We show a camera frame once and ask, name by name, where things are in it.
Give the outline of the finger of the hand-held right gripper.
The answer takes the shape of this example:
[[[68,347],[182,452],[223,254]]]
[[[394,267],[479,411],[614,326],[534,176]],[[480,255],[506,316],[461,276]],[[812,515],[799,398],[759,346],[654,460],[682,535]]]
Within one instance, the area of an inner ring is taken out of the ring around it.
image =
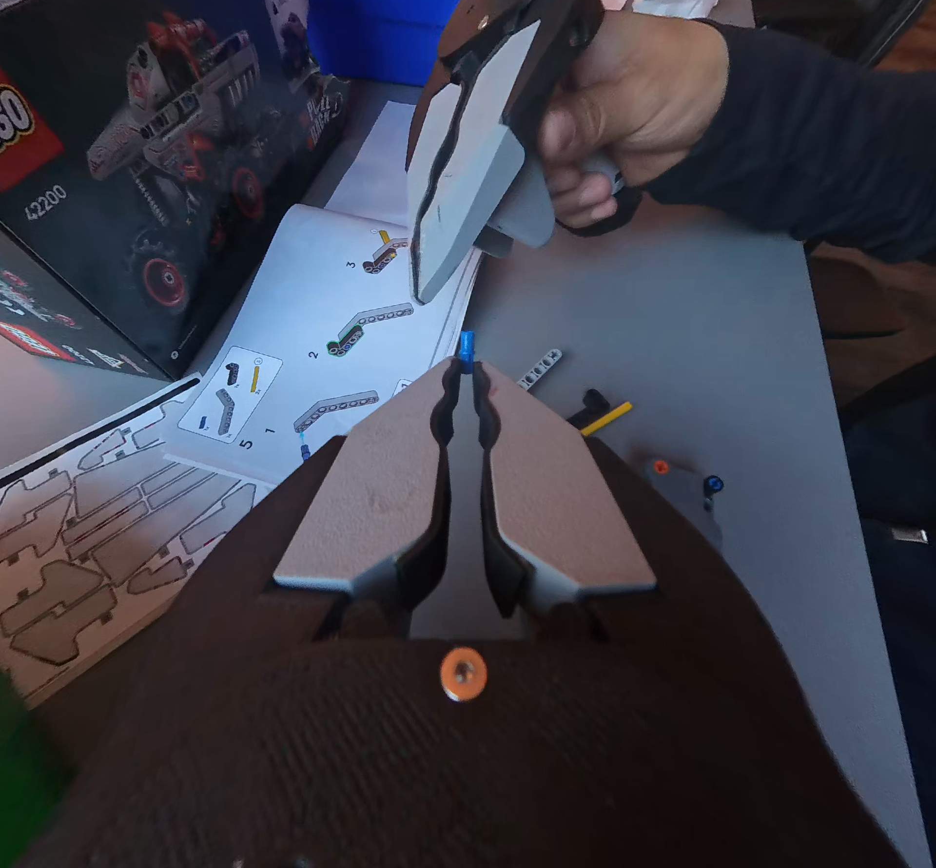
[[[543,173],[538,160],[526,167],[521,141],[502,123],[507,100],[540,26],[535,21],[507,38],[479,70],[472,86],[462,85],[459,145],[468,193],[464,236],[453,249],[429,241],[428,203],[412,236],[412,295],[427,305],[447,284],[488,221],[494,230],[538,248],[543,245]]]
[[[407,220],[411,236],[420,225],[420,209],[428,203],[429,241],[453,249],[464,236],[469,208],[466,166],[460,149],[460,104],[464,87],[450,83],[429,101],[406,173]]]

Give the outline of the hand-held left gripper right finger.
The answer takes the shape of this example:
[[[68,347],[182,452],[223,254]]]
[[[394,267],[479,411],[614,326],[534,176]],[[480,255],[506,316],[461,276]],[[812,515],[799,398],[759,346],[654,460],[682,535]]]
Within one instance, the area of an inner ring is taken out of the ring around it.
[[[652,591],[656,577],[579,430],[474,363],[488,588],[502,617]]]

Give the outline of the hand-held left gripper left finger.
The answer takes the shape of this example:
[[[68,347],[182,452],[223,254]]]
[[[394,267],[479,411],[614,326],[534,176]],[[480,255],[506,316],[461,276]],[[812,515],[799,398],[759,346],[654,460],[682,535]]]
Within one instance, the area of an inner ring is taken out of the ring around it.
[[[410,614],[446,569],[448,444],[462,368],[447,358],[355,425],[276,567],[280,586]]]

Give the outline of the grey lego beam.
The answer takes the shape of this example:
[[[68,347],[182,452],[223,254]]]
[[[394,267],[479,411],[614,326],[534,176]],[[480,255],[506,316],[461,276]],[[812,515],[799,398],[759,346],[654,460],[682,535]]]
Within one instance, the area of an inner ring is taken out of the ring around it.
[[[554,348],[543,355],[540,360],[534,364],[520,379],[517,380],[518,386],[524,391],[529,391],[534,385],[544,379],[546,374],[551,371],[556,364],[563,359],[563,352]]]

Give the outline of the person's right forearm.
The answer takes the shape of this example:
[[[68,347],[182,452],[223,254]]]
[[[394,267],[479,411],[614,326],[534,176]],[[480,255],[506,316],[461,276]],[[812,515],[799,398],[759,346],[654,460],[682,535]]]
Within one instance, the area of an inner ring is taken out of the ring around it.
[[[935,75],[868,70],[770,30],[715,23],[727,86],[688,156],[645,185],[765,232],[934,263]]]

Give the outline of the yellow lego axle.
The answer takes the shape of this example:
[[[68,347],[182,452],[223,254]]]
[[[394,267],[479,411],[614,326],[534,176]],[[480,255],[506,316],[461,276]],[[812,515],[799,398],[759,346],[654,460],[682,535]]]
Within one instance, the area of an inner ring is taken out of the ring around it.
[[[632,409],[633,409],[633,404],[631,402],[625,402],[625,403],[620,404],[619,406],[615,406],[612,409],[610,409],[608,412],[598,417],[593,422],[581,428],[579,430],[580,435],[583,438],[591,437],[597,432],[605,429],[610,424],[613,424],[615,421],[617,421],[621,417],[626,416],[626,414],[629,413]]]

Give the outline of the black angled lego beam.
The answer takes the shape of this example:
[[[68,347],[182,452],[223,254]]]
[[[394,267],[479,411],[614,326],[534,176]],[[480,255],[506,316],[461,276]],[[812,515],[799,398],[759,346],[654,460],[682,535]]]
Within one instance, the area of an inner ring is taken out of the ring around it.
[[[566,419],[568,424],[579,431],[597,422],[612,410],[610,402],[594,388],[586,390],[581,403],[582,407]]]

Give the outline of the grey lego motor block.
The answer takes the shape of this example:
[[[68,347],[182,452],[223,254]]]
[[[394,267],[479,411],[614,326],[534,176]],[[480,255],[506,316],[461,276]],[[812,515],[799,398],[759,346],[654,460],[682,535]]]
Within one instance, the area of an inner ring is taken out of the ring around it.
[[[724,488],[721,477],[657,456],[643,467],[648,483],[722,553],[722,529],[715,515],[715,499]]]

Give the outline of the dark lego set box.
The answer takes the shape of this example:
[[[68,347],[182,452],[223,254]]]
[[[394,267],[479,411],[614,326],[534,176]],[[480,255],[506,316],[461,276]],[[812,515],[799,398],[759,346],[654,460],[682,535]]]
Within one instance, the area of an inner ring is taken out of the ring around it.
[[[4,0],[2,342],[180,375],[341,137],[309,0]]]

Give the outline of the person's right hand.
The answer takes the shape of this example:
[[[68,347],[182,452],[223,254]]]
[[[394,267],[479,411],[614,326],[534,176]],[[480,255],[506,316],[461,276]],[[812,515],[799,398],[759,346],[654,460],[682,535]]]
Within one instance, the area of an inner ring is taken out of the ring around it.
[[[698,20],[607,11],[541,120],[537,143],[556,219],[574,231],[618,210],[602,153],[624,183],[645,186],[684,160],[721,106],[729,53]]]

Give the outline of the white instruction booklet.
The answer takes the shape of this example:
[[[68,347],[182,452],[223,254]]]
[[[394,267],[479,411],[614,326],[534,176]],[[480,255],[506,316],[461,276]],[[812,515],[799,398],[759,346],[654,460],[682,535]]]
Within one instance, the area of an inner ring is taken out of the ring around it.
[[[295,205],[167,457],[276,484],[458,352],[480,256],[427,306],[411,297],[404,160],[412,104],[387,102],[328,208]]]

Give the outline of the white sticker sheet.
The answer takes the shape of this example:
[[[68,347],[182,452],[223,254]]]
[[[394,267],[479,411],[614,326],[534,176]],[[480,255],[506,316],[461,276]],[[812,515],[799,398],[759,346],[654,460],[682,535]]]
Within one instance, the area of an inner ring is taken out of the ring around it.
[[[27,709],[161,616],[271,490],[171,452],[200,380],[2,470],[1,667]]]

